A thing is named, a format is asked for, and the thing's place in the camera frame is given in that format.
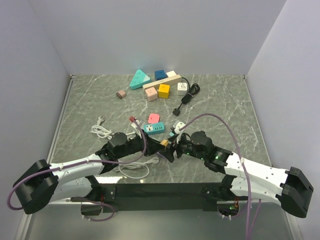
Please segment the orange small charger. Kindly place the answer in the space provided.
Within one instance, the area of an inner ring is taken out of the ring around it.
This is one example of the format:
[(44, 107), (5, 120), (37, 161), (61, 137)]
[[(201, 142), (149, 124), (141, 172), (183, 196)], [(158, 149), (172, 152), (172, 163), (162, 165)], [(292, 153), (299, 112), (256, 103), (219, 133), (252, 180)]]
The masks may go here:
[(170, 142), (167, 139), (164, 139), (160, 142), (160, 144), (166, 148), (169, 146)]

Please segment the teal power strip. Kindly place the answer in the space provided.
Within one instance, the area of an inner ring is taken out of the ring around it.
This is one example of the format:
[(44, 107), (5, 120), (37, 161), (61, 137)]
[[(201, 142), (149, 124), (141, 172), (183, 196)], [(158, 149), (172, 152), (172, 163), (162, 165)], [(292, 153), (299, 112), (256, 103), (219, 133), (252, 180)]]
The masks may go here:
[(143, 126), (143, 130), (148, 135), (162, 134), (165, 132), (165, 125), (163, 122), (148, 123)]

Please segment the purple power strip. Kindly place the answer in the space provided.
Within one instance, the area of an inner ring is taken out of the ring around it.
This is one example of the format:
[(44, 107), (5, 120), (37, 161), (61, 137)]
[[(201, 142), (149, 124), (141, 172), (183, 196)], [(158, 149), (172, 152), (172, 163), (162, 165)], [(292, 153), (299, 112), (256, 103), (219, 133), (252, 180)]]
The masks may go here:
[(160, 154), (159, 152), (156, 152), (155, 155), (157, 155), (159, 158), (165, 159), (165, 157), (162, 154)]

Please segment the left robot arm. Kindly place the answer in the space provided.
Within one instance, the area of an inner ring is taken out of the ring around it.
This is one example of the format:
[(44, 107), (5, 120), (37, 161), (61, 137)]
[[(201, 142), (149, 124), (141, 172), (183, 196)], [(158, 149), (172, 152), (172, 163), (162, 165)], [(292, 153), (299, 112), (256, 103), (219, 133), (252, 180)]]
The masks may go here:
[(145, 132), (132, 139), (117, 132), (100, 150), (87, 157), (52, 164), (38, 160), (12, 186), (11, 194), (16, 194), (21, 206), (12, 206), (9, 198), (7, 206), (30, 215), (63, 198), (85, 197), (94, 201), (100, 195), (96, 175), (110, 172), (120, 165), (119, 159), (123, 157), (135, 153), (151, 156), (164, 149), (160, 141)]

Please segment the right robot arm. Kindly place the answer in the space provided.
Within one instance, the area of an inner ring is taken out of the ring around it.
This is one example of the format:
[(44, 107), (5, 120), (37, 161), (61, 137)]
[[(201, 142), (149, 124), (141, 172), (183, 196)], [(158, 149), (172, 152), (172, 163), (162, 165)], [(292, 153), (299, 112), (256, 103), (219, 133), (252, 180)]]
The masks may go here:
[(314, 188), (300, 169), (275, 168), (239, 158), (237, 153), (214, 145), (204, 131), (184, 133), (181, 138), (174, 135), (170, 140), (171, 143), (159, 151), (169, 162), (188, 155), (202, 160), (209, 170), (224, 174), (217, 187), (202, 191), (205, 198), (212, 201), (261, 199), (281, 206), (295, 217), (307, 216)]

